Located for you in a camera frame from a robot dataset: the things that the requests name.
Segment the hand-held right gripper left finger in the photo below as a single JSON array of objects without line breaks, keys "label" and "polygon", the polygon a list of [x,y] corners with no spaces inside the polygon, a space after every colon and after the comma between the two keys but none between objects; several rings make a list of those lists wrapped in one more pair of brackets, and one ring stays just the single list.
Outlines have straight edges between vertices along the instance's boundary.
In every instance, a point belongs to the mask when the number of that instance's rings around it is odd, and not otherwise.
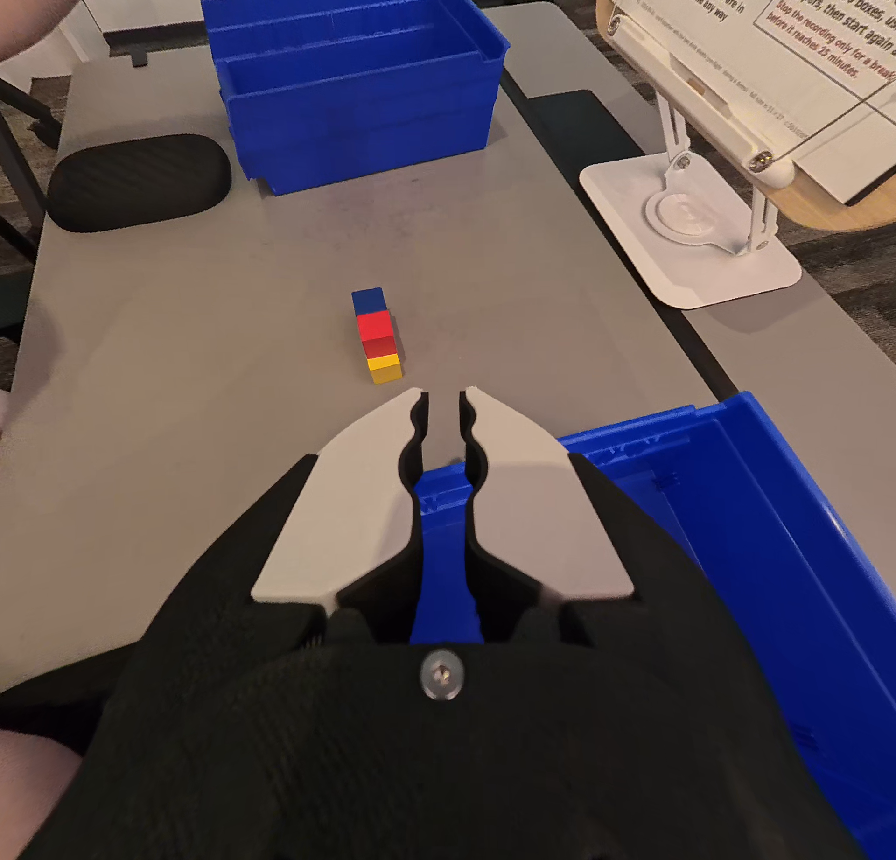
[{"label": "hand-held right gripper left finger", "polygon": [[260,604],[415,607],[422,565],[421,445],[429,396],[412,387],[334,436],[317,454],[252,587]]}]

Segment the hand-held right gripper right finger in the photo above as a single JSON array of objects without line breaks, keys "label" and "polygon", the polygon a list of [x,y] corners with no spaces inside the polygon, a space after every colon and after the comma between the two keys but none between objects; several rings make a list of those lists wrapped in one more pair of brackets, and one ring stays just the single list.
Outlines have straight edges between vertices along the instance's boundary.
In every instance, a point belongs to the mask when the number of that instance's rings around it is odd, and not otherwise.
[{"label": "hand-held right gripper right finger", "polygon": [[465,573],[479,615],[633,597],[634,585],[549,431],[476,386],[459,398]]}]

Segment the red wooden cube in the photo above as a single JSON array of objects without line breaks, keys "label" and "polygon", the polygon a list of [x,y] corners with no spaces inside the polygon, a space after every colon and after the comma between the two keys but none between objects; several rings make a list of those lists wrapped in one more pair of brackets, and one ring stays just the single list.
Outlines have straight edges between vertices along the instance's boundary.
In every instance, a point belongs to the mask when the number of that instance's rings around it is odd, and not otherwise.
[{"label": "red wooden cube", "polygon": [[397,355],[397,345],[389,310],[383,309],[356,317],[359,336],[368,360]]}]

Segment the blue plastic bin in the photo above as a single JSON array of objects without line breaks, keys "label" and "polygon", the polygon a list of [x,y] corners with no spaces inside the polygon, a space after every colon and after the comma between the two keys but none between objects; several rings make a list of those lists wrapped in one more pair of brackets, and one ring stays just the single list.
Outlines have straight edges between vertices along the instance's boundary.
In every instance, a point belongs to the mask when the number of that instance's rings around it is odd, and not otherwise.
[{"label": "blue plastic bin", "polygon": [[557,442],[633,595],[527,609],[424,473],[415,642],[467,666],[439,858],[894,858],[894,600],[749,394]]},{"label": "blue plastic bin", "polygon": [[510,43],[472,0],[201,0],[238,161],[292,194],[484,149]]}]

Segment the black oval pad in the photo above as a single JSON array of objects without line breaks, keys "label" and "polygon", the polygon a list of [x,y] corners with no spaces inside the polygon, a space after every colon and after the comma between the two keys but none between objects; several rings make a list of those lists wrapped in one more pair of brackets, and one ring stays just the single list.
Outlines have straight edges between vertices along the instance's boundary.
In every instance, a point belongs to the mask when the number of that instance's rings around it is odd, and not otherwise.
[{"label": "black oval pad", "polygon": [[232,185],[228,154],[215,140],[180,133],[80,149],[53,170],[47,216],[74,234],[94,234],[207,211]]}]

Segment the person's leg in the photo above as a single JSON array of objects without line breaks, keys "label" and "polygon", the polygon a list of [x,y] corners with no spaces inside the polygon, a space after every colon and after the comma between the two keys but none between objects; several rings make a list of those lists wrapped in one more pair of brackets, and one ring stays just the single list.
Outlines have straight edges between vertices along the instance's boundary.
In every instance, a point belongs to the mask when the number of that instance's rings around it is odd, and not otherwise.
[{"label": "person's leg", "polygon": [[82,764],[60,742],[1,732],[1,857],[15,859],[28,845]]}]

